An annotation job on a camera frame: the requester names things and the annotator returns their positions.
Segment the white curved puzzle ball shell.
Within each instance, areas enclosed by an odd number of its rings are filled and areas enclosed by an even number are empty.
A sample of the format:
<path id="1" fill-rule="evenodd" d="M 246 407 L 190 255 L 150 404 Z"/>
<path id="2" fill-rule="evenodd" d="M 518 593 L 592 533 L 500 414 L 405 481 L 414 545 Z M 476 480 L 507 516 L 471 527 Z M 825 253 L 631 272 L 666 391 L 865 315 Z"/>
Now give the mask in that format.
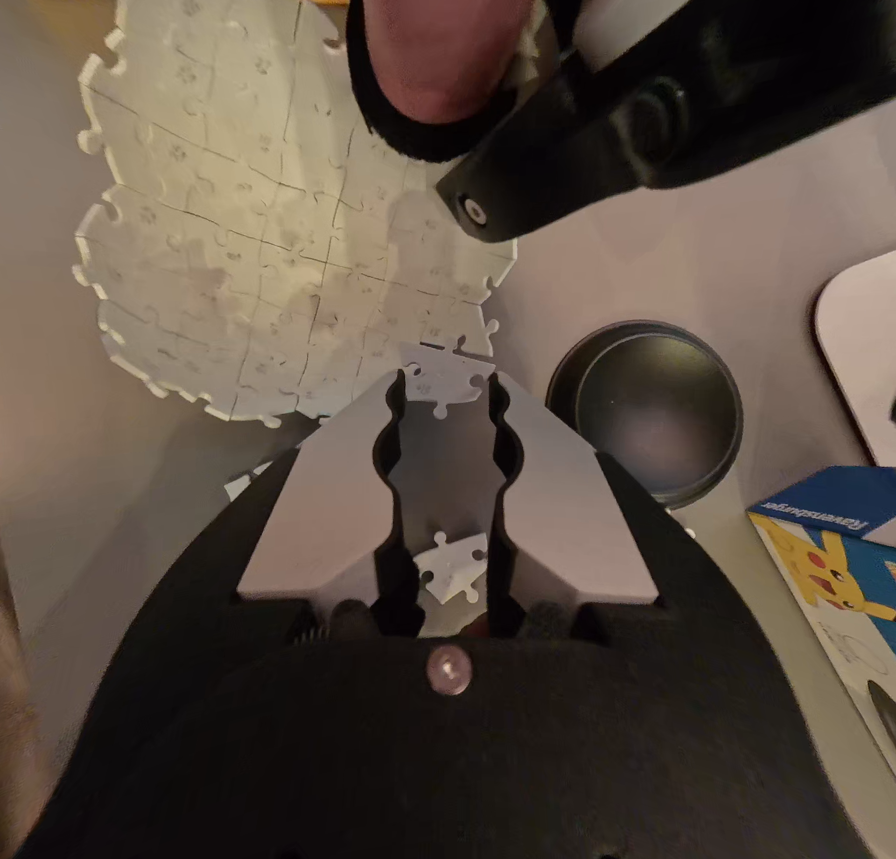
<path id="1" fill-rule="evenodd" d="M 468 237 L 365 124 L 309 0 L 115 0 L 79 86 L 114 182 L 75 232 L 116 364 L 154 395 L 276 428 L 331 417 L 403 344 L 490 358 L 514 241 Z"/>

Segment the black round tin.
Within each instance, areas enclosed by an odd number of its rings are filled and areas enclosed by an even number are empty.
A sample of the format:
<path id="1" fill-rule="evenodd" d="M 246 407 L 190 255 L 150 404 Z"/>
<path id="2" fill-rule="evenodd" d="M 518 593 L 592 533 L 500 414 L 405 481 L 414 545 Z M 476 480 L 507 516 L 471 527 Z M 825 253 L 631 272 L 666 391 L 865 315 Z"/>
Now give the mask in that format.
<path id="1" fill-rule="evenodd" d="M 546 406 L 671 510 L 708 495 L 740 450 L 744 407 L 705 341 L 661 321 L 622 321 L 564 356 Z"/>

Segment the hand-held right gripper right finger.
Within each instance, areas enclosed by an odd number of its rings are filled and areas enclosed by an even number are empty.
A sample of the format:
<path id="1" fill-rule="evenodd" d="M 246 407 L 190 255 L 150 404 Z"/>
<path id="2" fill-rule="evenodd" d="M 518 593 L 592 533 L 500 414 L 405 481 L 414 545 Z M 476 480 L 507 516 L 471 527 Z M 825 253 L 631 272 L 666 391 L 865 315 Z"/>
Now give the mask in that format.
<path id="1" fill-rule="evenodd" d="M 504 372 L 488 380 L 504 476 L 487 549 L 487 619 L 514 636 L 539 607 L 573 624 L 582 607 L 647 607 L 658 589 L 597 452 Z"/>

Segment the white rounded board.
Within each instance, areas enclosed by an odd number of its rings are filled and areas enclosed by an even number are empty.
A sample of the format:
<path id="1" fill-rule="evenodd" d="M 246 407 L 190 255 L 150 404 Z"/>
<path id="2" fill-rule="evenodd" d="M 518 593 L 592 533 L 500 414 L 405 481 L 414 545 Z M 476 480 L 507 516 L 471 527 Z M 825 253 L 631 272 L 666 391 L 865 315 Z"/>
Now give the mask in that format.
<path id="1" fill-rule="evenodd" d="M 895 252 L 858 263 L 819 294 L 823 358 L 872 461 L 895 466 Z"/>

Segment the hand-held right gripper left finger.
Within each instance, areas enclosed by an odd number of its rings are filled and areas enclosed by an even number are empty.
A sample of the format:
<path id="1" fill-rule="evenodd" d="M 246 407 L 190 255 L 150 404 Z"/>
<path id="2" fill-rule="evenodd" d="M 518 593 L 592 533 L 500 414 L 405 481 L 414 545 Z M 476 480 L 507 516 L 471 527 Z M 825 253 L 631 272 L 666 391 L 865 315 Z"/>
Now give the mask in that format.
<path id="1" fill-rule="evenodd" d="M 420 572 L 389 479 L 400 458 L 406 377 L 381 376 L 300 444 L 238 585 L 248 600 L 305 600 L 329 621 L 366 606 L 386 636 L 420 633 Z"/>

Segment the blue and white puzzle box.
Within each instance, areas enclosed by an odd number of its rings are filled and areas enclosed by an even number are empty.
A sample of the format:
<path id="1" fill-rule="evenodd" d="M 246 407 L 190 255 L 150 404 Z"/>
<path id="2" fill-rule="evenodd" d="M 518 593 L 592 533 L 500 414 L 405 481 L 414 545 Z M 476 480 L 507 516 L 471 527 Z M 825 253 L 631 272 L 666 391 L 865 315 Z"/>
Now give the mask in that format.
<path id="1" fill-rule="evenodd" d="M 828 467 L 746 513 L 894 770 L 894 468 Z"/>

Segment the white puzzle piece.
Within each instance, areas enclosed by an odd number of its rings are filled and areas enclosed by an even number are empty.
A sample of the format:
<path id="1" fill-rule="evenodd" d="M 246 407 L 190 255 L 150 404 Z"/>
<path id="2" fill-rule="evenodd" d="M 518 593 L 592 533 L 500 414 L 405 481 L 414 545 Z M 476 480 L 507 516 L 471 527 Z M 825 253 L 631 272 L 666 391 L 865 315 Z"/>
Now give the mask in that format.
<path id="1" fill-rule="evenodd" d="M 263 472 L 271 466 L 273 461 L 266 461 L 240 475 L 231 478 L 224 484 L 225 493 L 228 501 L 232 503 L 239 495 L 241 495 L 252 482 L 257 479 Z"/>
<path id="2" fill-rule="evenodd" d="M 451 405 L 470 404 L 496 371 L 492 363 L 457 354 L 445 348 L 420 343 L 399 343 L 401 367 L 405 372 L 405 396 L 409 402 L 431 404 L 433 417 L 444 420 Z"/>
<path id="3" fill-rule="evenodd" d="M 475 582 L 487 571 L 488 536 L 474 536 L 449 541 L 445 532 L 434 533 L 434 546 L 413 557 L 424 588 L 439 605 L 445 606 L 455 596 L 463 595 L 475 605 L 479 593 Z"/>

